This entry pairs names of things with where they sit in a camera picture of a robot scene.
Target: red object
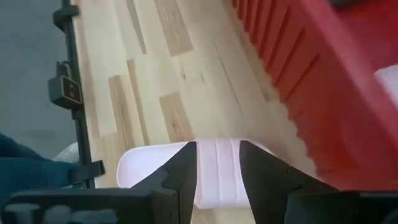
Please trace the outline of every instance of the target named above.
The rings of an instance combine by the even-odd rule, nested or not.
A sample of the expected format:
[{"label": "red object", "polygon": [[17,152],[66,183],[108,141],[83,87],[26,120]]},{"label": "red object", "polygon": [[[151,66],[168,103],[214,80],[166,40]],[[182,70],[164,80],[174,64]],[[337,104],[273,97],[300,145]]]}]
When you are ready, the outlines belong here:
[{"label": "red object", "polygon": [[398,63],[398,1],[234,0],[318,175],[398,189],[398,111],[375,71]]}]

